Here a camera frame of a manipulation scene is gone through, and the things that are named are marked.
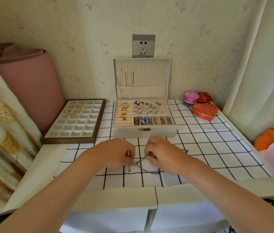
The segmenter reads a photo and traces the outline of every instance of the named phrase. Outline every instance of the orange cushion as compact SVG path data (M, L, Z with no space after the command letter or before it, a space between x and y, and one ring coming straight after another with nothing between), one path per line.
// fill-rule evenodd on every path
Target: orange cushion
M267 149L272 143L274 143L274 129L269 129L257 137L254 147L261 151Z

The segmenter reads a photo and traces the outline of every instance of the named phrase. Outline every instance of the person's left hand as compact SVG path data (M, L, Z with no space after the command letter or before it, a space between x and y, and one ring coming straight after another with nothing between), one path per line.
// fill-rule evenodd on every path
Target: person's left hand
M84 154L92 153L104 167L116 168L123 165L133 164L135 158L135 146L128 141L111 139L100 142L88 149Z

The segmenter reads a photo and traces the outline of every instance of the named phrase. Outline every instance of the jewelry box lid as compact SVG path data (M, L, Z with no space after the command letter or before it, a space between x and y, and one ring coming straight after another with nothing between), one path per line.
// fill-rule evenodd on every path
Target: jewelry box lid
M117 100L166 100L170 58L113 59Z

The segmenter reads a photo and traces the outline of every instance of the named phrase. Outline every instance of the white table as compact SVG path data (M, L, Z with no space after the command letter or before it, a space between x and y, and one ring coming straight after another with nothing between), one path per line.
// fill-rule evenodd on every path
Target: white table
M255 151L231 122L221 112L219 114ZM42 146L4 211L19 208L53 180L67 147L68 145L65 144ZM268 166L268 169L274 174L273 168ZM274 177L235 182L257 196L274 196ZM208 217L205 219L203 216L206 212ZM145 226L147 216L152 229L205 225L224 219L192 184L171 187L113 188L83 192L61 230L64 232L78 232L80 229L91 231L94 227L95 232L140 231ZM118 222L119 219L122 219L122 224L115 226L114 222Z

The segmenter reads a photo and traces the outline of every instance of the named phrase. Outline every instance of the hand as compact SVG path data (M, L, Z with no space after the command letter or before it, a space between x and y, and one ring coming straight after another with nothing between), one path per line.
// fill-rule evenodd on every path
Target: hand
M155 154L156 158L150 156L151 152ZM149 138L147 146L144 149L144 155L147 160L159 169L182 176L185 170L189 168L188 164L195 160L183 150L160 136Z
M135 146L128 141L111 139L100 142L88 149L85 154L93 154L103 165L102 168L116 168L132 164L135 158Z

